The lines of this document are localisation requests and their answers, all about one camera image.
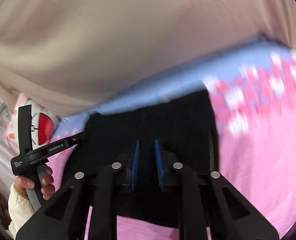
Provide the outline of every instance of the bedding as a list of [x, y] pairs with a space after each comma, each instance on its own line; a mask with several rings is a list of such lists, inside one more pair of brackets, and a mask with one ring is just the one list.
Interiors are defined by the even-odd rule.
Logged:
[[[82, 131], [95, 111], [131, 111], [204, 88], [216, 114], [219, 171], [284, 236], [296, 221], [296, 51], [281, 44], [262, 38], [150, 78], [61, 121], [51, 140]], [[49, 158], [57, 189], [71, 151]], [[119, 239], [138, 234], [142, 239], [177, 236], [176, 229], [118, 217]]]
[[11, 170], [10, 160], [17, 153], [11, 148], [5, 136], [7, 125], [11, 119], [11, 113], [2, 104], [0, 110], [0, 193], [7, 200], [10, 193], [10, 186], [16, 179], [16, 176], [13, 175]]
[[71, 115], [260, 34], [296, 48], [296, 1], [0, 0], [0, 96]]

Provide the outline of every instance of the pink bedsheet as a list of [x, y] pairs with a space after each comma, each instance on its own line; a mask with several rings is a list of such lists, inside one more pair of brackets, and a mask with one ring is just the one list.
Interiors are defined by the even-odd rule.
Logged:
[[[296, 58], [273, 57], [270, 71], [243, 67], [230, 84], [207, 80], [219, 131], [220, 172], [281, 238], [296, 221]], [[56, 188], [71, 151], [49, 159]], [[118, 217], [117, 231], [121, 240], [178, 239], [177, 229], [124, 217]]]

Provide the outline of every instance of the gray grip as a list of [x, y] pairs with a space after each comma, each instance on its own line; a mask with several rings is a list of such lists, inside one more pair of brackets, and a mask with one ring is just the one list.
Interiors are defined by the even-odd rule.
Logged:
[[[37, 173], [38, 173], [38, 177], [41, 185], [43, 185], [43, 183], [41, 182], [41, 179], [47, 175], [46, 171], [47, 171], [46, 164], [43, 164], [37, 167]], [[27, 192], [27, 196], [29, 198], [30, 204], [32, 206], [32, 209], [34, 212], [36, 212], [41, 207], [41, 203], [36, 195], [36, 192], [34, 189], [27, 189], [26, 192]]]

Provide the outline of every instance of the beige fabric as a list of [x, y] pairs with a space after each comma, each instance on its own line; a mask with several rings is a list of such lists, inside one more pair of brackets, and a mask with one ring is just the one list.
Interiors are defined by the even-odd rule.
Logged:
[[260, 34], [296, 48], [296, 2], [1, 0], [0, 96], [68, 115]]
[[33, 215], [33, 210], [28, 198], [18, 194], [14, 184], [10, 188], [10, 196], [8, 199], [8, 210], [11, 217], [9, 231], [13, 238], [16, 238], [19, 229], [28, 221]]

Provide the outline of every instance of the black handle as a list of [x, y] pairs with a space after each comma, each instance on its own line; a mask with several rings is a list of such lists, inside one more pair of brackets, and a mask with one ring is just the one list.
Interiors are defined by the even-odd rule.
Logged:
[[97, 187], [92, 200], [89, 240], [117, 240], [117, 214], [113, 204], [114, 176], [123, 169], [106, 166], [96, 178]]
[[180, 240], [207, 240], [206, 221], [195, 172], [186, 165], [173, 170], [180, 174], [182, 185]]
[[34, 189], [28, 189], [26, 190], [27, 196], [30, 200], [30, 204], [32, 205], [33, 210], [36, 212], [41, 205], [46, 201], [43, 198], [43, 194], [41, 193], [41, 178], [45, 176], [45, 173], [43, 171], [37, 171], [36, 167], [31, 167], [27, 172], [23, 174], [28, 179], [31, 179], [35, 183]]

